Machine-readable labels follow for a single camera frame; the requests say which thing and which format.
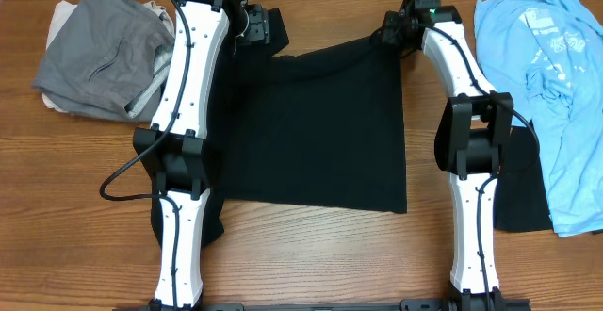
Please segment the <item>black t-shirt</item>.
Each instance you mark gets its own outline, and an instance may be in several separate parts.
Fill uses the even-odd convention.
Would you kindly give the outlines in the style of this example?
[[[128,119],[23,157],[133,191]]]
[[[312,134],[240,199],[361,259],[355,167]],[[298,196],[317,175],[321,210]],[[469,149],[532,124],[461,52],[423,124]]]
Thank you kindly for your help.
[[[269,31],[269,43],[236,50],[211,90],[203,245],[223,234],[228,198],[405,213],[398,53],[361,38],[287,56],[278,9]]]

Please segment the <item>white folded garment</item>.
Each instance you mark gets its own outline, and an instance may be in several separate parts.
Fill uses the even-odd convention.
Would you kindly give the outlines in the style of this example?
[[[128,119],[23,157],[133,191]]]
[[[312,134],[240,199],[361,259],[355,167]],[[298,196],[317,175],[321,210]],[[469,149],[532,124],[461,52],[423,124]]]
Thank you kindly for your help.
[[[174,37],[174,24],[173,21],[168,14],[166,8],[164,6],[158,5],[155,1],[149,1],[143,4],[148,10],[153,12],[161,21],[161,23],[166,27],[166,30]],[[65,25],[68,18],[71,16],[73,11],[76,9],[76,4],[71,4],[65,0],[56,4],[55,12],[53,14],[49,32],[46,41],[46,47],[49,47],[51,42],[56,37],[57,33]],[[167,78],[169,64],[171,61],[171,47],[162,47],[157,48],[155,50],[155,61],[154,61],[154,73],[153,73],[153,83],[152,88],[156,89],[159,85],[161,85]],[[55,102],[51,100],[46,94],[41,95],[43,103],[51,109],[54,109],[60,113],[67,113],[67,110],[64,110],[62,106],[57,105]]]

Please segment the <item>grey folded shorts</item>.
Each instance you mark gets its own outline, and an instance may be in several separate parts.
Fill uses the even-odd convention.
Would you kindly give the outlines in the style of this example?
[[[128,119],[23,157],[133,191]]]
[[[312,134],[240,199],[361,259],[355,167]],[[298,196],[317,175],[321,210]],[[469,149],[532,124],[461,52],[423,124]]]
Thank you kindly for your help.
[[[135,0],[81,0],[49,47],[31,84],[66,114],[146,123],[166,80],[152,88],[155,50],[174,37]]]

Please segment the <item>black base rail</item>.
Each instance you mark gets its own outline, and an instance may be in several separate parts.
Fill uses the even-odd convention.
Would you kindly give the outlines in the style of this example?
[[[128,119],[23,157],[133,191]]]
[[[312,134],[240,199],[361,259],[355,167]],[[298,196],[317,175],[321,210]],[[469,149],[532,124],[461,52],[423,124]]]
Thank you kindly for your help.
[[[170,306],[156,304],[144,305],[133,308],[113,309],[114,311],[155,311],[173,310]],[[285,305],[255,305],[245,306],[241,303],[198,305],[192,309],[178,310],[203,310],[203,311],[438,311],[461,310],[457,306],[443,306],[438,299],[411,299],[399,303],[336,303],[336,304],[285,304]],[[527,300],[514,300],[503,302],[502,307],[493,310],[530,311]]]

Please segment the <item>light blue t-shirt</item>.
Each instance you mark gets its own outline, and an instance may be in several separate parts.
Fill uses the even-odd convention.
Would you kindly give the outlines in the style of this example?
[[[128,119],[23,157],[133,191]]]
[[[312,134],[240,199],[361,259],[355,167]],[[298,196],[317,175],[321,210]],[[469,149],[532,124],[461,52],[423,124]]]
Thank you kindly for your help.
[[[554,231],[602,228],[602,26],[579,0],[480,0],[477,59],[540,142]]]

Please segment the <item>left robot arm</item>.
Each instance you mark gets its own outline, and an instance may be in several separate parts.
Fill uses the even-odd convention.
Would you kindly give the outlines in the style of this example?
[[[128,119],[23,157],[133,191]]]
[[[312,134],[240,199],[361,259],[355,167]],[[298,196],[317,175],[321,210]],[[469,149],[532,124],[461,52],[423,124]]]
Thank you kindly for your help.
[[[152,179],[161,266],[150,310],[198,310],[204,212],[211,193],[208,104],[223,49],[268,42],[265,12],[248,0],[175,0],[175,41],[161,102],[134,147]]]

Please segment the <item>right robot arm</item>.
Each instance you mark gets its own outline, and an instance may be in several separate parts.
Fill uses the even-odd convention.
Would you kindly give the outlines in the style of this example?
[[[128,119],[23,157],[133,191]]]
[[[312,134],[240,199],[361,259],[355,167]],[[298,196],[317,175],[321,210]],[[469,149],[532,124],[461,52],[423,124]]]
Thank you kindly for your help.
[[[445,310],[505,310],[494,259],[494,198],[513,119],[472,55],[461,16],[441,0],[402,0],[383,20],[380,42],[420,50],[432,62],[447,103],[434,139],[438,168],[453,199],[454,255]]]

